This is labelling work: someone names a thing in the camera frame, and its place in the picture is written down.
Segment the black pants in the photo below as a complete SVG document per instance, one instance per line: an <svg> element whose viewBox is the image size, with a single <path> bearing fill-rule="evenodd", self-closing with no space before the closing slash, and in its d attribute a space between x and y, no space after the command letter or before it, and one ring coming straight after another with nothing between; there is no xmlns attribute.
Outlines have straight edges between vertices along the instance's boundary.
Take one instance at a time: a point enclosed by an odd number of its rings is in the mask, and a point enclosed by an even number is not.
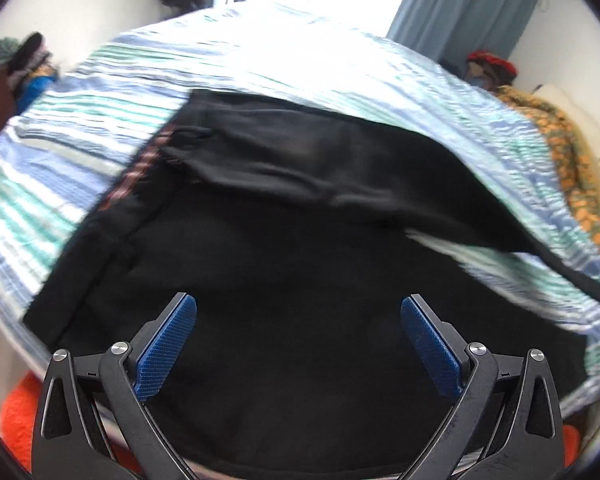
<svg viewBox="0 0 600 480"><path fill-rule="evenodd" d="M449 409L400 323L419 294L465 338L547 355L585 339L419 241L537 256L558 309L600 284L439 142L239 93L194 92L86 216L24 324L76 354L132 337L179 292L193 335L149 408L181 456L249 479L356 479L416 460Z"/></svg>

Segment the red fuzzy garment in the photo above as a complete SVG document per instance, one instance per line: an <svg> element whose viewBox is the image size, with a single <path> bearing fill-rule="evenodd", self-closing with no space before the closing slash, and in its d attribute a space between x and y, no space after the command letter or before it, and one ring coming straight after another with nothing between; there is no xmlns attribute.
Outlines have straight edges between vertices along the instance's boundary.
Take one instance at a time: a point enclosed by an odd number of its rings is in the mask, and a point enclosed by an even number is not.
<svg viewBox="0 0 600 480"><path fill-rule="evenodd" d="M20 383L6 396L0 411L0 434L6 448L27 471L32 471L33 429L38 398L41 394L42 382L35 374L23 376ZM570 466L580 452L581 435L575 426L562 427L565 443L565 465ZM124 446L113 444L114 458L125 468L142 474L142 468L135 457ZM195 474L201 479L237 479L219 472L190 464Z"/></svg>

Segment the striped blue green bedsheet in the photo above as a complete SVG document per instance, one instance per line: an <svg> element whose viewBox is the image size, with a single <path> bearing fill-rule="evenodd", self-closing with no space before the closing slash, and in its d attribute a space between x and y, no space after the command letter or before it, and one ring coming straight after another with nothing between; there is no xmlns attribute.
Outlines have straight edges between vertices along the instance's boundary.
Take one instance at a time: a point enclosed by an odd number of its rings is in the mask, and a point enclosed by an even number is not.
<svg viewBox="0 0 600 480"><path fill-rule="evenodd" d="M239 93L416 132L452 152L514 217L600 284L600 248L573 217L542 134L493 92L407 47L248 1L122 32L0 133L0 324L36 377L53 352L24 316L78 227L196 91ZM560 276L421 235L474 278L585 339L570 416L600 398L600 302L558 309Z"/></svg>

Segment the orange floral blanket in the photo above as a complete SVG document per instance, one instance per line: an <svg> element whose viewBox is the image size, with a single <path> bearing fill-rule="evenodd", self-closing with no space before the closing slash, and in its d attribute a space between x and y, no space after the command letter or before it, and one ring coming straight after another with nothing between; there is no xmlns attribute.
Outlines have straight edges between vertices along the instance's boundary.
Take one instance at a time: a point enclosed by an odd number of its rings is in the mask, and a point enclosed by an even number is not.
<svg viewBox="0 0 600 480"><path fill-rule="evenodd" d="M493 94L542 134L573 217L600 248L600 172L580 128L563 110L535 94L505 84Z"/></svg>

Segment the blue clutter pile left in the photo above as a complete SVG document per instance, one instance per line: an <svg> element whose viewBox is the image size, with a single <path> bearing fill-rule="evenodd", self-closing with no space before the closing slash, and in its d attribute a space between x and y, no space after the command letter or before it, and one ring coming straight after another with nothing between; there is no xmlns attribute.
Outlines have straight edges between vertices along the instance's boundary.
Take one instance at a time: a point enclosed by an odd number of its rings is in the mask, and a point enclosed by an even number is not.
<svg viewBox="0 0 600 480"><path fill-rule="evenodd" d="M18 48L7 64L8 84L16 114L21 115L59 77L45 38L34 32Z"/></svg>

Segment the red black item by curtain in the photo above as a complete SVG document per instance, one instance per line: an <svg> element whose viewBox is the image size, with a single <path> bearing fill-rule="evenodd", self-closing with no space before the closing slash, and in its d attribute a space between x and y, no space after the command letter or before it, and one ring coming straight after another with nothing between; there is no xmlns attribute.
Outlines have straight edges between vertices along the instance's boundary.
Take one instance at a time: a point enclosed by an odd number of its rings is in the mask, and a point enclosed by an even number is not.
<svg viewBox="0 0 600 480"><path fill-rule="evenodd" d="M518 70L513 63L488 50L469 53L466 65L465 81L490 92L501 86L511 86L518 76Z"/></svg>

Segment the blue grey curtain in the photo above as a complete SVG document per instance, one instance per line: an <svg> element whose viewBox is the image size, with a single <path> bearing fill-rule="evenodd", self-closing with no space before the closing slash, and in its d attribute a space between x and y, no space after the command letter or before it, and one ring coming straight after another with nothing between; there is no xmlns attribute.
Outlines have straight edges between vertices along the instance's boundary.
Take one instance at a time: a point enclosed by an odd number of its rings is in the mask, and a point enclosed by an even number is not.
<svg viewBox="0 0 600 480"><path fill-rule="evenodd" d="M509 57L538 0L402 0L388 38L455 73L468 55Z"/></svg>

